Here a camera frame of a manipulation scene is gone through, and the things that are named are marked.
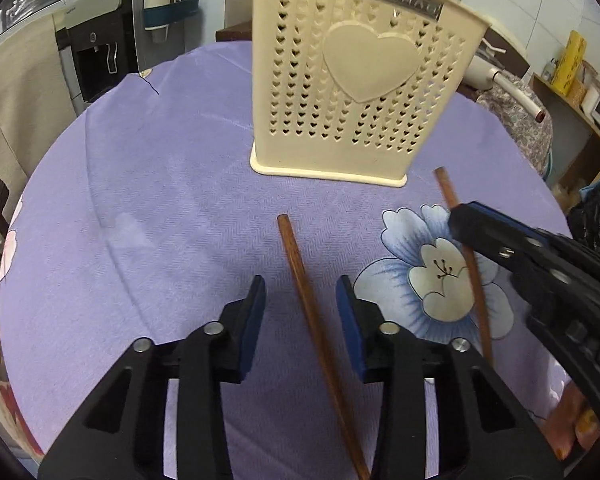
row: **heart-shaped cutout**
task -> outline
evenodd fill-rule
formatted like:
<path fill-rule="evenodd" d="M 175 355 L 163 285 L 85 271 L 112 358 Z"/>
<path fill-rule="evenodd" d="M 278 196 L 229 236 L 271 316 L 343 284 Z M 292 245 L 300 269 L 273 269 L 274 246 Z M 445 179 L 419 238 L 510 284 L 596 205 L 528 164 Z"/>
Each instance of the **heart-shaped cutout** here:
<path fill-rule="evenodd" d="M 336 81 L 354 101 L 363 103 L 397 89 L 420 65 L 413 42 L 401 34 L 378 35 L 358 22 L 339 22 L 326 33 L 324 61 Z"/>

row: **white pipe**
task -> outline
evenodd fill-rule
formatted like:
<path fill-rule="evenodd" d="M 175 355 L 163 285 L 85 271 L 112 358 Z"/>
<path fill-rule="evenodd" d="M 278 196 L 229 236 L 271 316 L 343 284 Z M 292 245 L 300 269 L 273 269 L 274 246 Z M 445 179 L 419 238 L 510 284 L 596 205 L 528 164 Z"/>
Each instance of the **white pipe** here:
<path fill-rule="evenodd" d="M 537 123 L 544 121 L 546 113 L 535 102 L 532 101 L 522 90 L 517 88 L 511 81 L 498 72 L 493 76 L 493 82 L 502 88 L 507 94 L 513 97 Z"/>

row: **wooden stick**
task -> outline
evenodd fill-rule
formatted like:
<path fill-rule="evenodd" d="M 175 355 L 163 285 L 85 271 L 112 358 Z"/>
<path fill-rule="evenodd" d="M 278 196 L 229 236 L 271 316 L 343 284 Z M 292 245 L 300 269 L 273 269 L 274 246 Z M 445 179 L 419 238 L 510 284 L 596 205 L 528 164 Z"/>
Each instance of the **wooden stick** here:
<path fill-rule="evenodd" d="M 327 389 L 331 397 L 331 403 L 338 416 L 340 432 L 344 440 L 347 453 L 353 463 L 359 480 L 368 480 L 369 469 L 366 466 L 365 455 L 362 453 L 362 447 L 356 436 L 356 428 L 353 423 L 353 416 L 344 396 L 344 389 L 338 375 L 338 368 L 333 357 L 333 350 L 329 345 L 329 340 L 324 332 L 322 321 L 320 320 L 320 311 L 315 299 L 314 290 L 304 270 L 302 256 L 296 243 L 296 236 L 287 215 L 278 216 L 278 227 L 282 243 L 285 246 L 286 259 L 289 262 L 291 273 L 296 282 L 296 289 L 300 296 L 304 317 L 309 326 L 309 333 L 314 342 L 315 352 L 318 354 L 318 361 L 327 383 Z"/>
<path fill-rule="evenodd" d="M 449 176 L 444 167 L 434 170 L 434 175 L 440 186 L 440 191 L 445 197 L 446 206 L 451 210 L 459 205 L 458 197 L 454 187 L 449 180 Z M 487 301 L 484 297 L 482 280 L 480 279 L 480 270 L 478 262 L 475 259 L 475 253 L 466 245 L 462 246 L 462 256 L 466 261 L 466 268 L 469 271 L 471 289 L 474 292 L 475 310 L 478 314 L 478 330 L 480 331 L 480 342 L 482 343 L 482 352 L 487 362 L 493 366 L 493 350 L 491 349 L 491 329 L 489 327 L 489 313 L 487 311 Z"/>

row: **white flower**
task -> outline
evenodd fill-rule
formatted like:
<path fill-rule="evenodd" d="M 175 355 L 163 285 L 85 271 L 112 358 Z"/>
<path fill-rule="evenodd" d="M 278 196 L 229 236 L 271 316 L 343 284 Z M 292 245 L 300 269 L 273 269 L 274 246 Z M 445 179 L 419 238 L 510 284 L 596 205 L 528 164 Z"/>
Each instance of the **white flower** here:
<path fill-rule="evenodd" d="M 357 297 L 377 303 L 387 320 L 417 337 L 448 343 L 464 337 L 480 348 L 474 294 L 460 245 L 447 225 L 442 206 L 386 211 L 381 239 L 395 256 L 370 264 L 358 276 Z M 491 336 L 502 338 L 514 323 L 509 300 L 492 283 L 498 266 L 476 254 L 489 311 Z"/>

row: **round table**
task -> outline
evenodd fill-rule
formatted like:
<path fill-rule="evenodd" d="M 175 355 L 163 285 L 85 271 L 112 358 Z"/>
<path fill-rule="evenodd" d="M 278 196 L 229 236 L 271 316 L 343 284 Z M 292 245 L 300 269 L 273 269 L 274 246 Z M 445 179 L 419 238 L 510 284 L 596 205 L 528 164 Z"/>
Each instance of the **round table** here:
<path fill-rule="evenodd" d="M 129 75 L 59 137 L 12 223 L 0 330 L 25 420 L 47 450 L 135 338 L 160 344 L 186 337 L 243 298 L 261 274 L 267 307 L 253 368 L 243 384 L 222 386 L 235 477 L 352 478 L 276 216 L 292 219 L 371 464 L 381 389 L 362 385 L 351 370 L 336 279 L 362 272 L 356 287 L 363 283 L 371 296 L 382 289 L 369 298 L 381 302 L 393 301 L 386 293 L 392 279 L 409 286 L 391 270 L 376 272 L 374 281 L 372 270 L 393 262 L 394 270 L 410 272 L 410 258 L 420 257 L 412 245 L 445 237 L 445 212 L 434 207 L 443 203 L 432 176 L 438 166 L 446 166 L 464 202 L 478 200 L 566 234 L 563 214 L 497 118 L 459 94 L 407 184 L 394 189 L 263 176 L 250 168 L 250 43 L 199 48 L 155 67 L 147 79 L 155 91 Z M 496 286 L 514 313 L 494 341 L 496 369 L 525 407 L 542 415 L 550 404 L 550 357 L 523 325 L 526 306 L 507 273 L 496 271 L 488 270 L 493 283 L 486 287 Z M 419 304 L 422 313 L 421 288 L 409 291 L 405 312 Z M 396 288 L 394 296 L 403 292 Z M 502 294 L 496 300 L 502 303 Z M 401 305 L 381 308 L 408 321 Z M 426 318 L 418 323 L 432 322 Z M 458 335 L 472 330 L 470 321 L 436 321 L 426 330 L 434 338 Z M 171 391 L 165 444 L 165 473 L 172 477 L 174 398 Z"/>

